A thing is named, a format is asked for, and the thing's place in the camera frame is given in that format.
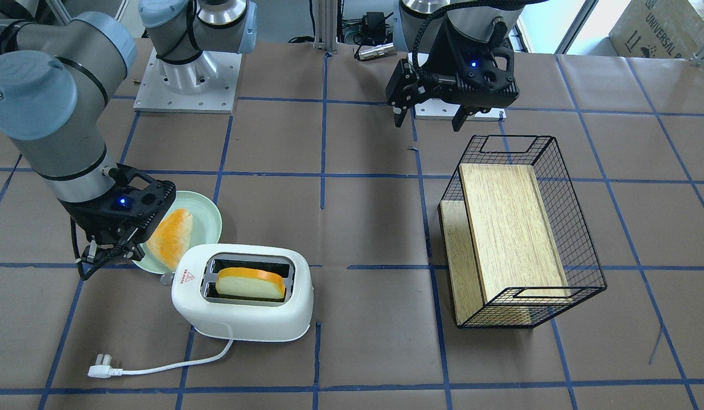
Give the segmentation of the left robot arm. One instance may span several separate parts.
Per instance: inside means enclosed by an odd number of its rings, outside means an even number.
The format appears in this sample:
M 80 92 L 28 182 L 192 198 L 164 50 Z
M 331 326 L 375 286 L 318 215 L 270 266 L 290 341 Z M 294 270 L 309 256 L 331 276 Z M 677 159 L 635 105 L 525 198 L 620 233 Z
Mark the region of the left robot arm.
M 393 42 L 407 57 L 385 88 L 396 127 L 430 99 L 458 107 L 451 126 L 519 97 L 508 34 L 527 1 L 398 1 Z

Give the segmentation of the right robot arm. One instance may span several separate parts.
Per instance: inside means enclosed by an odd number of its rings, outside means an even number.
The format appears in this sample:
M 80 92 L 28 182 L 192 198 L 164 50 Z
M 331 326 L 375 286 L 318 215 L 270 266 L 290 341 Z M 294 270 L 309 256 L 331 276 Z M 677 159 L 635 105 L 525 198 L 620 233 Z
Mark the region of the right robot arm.
M 254 50 L 251 1 L 141 1 L 154 46 L 139 110 L 230 112 L 240 55 Z M 142 260 L 176 197 L 175 185 L 118 163 L 96 122 L 130 77 L 137 49 L 119 21 L 86 11 L 42 25 L 17 1 L 0 1 L 0 131 L 44 179 L 89 242 L 74 250 L 91 271 Z

